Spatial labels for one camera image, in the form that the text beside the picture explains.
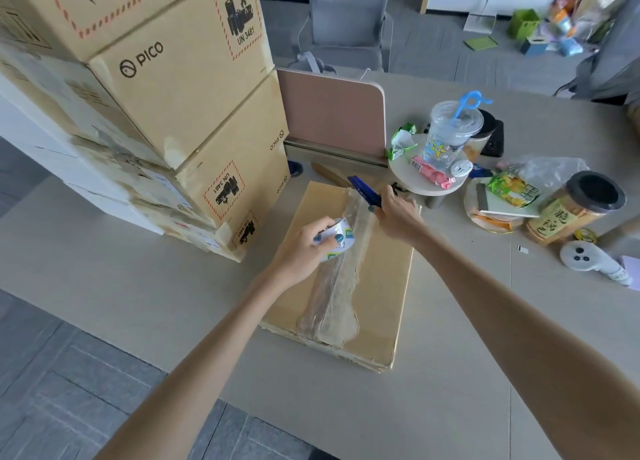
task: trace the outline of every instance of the chair seat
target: chair seat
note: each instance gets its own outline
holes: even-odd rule
[[[379,47],[321,47],[314,46],[311,53],[331,66],[381,71],[382,52]]]

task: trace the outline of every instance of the tape roll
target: tape roll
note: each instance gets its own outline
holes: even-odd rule
[[[340,217],[335,220],[335,224],[331,227],[325,229],[320,234],[317,234],[314,238],[314,243],[319,244],[328,237],[336,236],[337,234],[341,234],[344,236],[344,239],[338,246],[334,247],[331,251],[329,251],[322,259],[322,261],[330,260],[336,256],[347,251],[348,248],[353,246],[355,241],[355,237],[353,236],[353,230],[351,225],[347,222],[347,220],[343,217]]]

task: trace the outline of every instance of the blue straw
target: blue straw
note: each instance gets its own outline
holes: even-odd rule
[[[472,98],[475,99],[476,101],[473,104],[469,104],[468,100]],[[458,116],[460,116],[460,113],[462,113],[463,109],[472,110],[472,109],[478,108],[478,106],[480,106],[480,103],[485,103],[487,105],[490,105],[492,102],[493,100],[483,99],[480,91],[469,91],[464,96],[462,96],[462,98],[460,98],[460,104],[458,106],[458,109],[456,110],[455,115],[453,115],[451,124],[453,124],[453,121],[458,119]]]

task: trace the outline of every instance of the blue utility knife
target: blue utility knife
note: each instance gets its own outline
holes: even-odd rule
[[[358,191],[362,198],[367,201],[367,204],[382,207],[382,197],[380,197],[380,194],[375,193],[370,186],[361,181],[360,177],[354,175],[347,177],[347,180],[351,182],[353,188]]]

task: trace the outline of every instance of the green bin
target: green bin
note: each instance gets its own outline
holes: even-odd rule
[[[513,12],[507,34],[517,41],[524,41],[533,34],[538,24],[542,21],[533,9],[519,9]]]

